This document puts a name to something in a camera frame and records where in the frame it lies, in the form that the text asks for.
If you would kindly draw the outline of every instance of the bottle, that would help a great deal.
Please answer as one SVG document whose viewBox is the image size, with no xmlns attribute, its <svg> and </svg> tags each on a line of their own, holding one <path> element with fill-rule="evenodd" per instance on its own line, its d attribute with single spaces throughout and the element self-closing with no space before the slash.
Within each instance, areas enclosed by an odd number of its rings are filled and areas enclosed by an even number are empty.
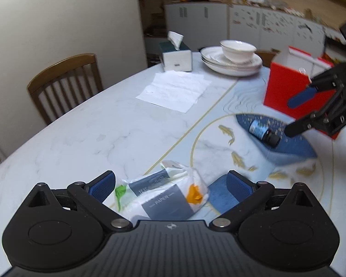
<svg viewBox="0 0 346 277">
<path fill-rule="evenodd" d="M 252 121 L 249 132 L 272 148 L 277 147 L 281 140 L 281 138 L 277 134 L 274 134 L 267 125 L 261 124 L 258 120 Z"/>
</svg>

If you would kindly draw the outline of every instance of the gray ribbed panel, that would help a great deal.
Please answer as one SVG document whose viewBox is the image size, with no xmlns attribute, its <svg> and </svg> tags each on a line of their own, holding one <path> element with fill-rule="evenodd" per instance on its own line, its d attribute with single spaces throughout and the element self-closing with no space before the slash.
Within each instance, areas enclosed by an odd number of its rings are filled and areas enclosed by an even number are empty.
<svg viewBox="0 0 346 277">
<path fill-rule="evenodd" d="M 80 267 L 59 273 L 15 268 L 6 277 L 337 277 L 329 268 L 287 273 L 253 261 L 229 233 L 214 232 L 204 221 L 142 221 L 127 233 L 111 236 L 99 255 Z"/>
</svg>

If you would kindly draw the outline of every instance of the orange label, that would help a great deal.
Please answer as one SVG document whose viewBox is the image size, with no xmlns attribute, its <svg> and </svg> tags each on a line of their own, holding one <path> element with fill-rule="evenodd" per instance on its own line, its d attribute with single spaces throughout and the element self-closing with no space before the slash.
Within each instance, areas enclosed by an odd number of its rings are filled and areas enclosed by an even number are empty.
<svg viewBox="0 0 346 277">
<path fill-rule="evenodd" d="M 198 190 L 198 185 L 190 185 L 190 188 L 188 189 L 188 194 L 186 197 L 186 201 L 192 204 L 199 204 L 203 200 L 203 195 L 200 194 L 200 191 Z"/>
</svg>

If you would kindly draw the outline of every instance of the metal screw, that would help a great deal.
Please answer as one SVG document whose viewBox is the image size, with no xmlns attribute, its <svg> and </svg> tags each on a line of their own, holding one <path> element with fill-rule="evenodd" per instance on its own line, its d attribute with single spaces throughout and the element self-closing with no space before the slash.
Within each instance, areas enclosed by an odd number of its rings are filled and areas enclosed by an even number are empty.
<svg viewBox="0 0 346 277">
<path fill-rule="evenodd" d="M 213 225 L 216 227 L 228 227 L 231 224 L 231 221 L 224 218 L 224 217 L 218 217 L 215 220 L 212 221 Z"/>
<path fill-rule="evenodd" d="M 129 225 L 129 221 L 124 218 L 115 219 L 111 221 L 111 225 L 115 228 L 124 228 Z"/>
</svg>

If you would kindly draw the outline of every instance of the crosshair logo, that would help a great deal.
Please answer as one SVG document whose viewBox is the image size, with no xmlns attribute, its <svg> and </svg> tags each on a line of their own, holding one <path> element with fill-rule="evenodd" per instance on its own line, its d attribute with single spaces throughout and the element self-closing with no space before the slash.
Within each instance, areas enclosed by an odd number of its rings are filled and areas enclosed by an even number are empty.
<svg viewBox="0 0 346 277">
<path fill-rule="evenodd" d="M 166 226 L 167 228 L 169 228 L 170 230 L 174 229 L 174 228 L 177 228 L 177 225 L 176 224 L 173 224 L 173 223 L 170 223 Z"/>
</svg>

